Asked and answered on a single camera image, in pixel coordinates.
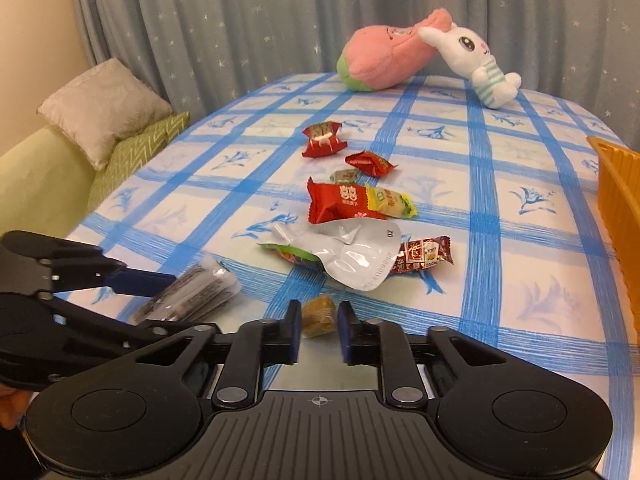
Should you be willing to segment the person's left hand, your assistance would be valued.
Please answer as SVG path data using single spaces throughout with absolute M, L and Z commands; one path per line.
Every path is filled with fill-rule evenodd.
M 0 425 L 3 429 L 12 430 L 18 425 L 33 396 L 31 391 L 0 386 Z

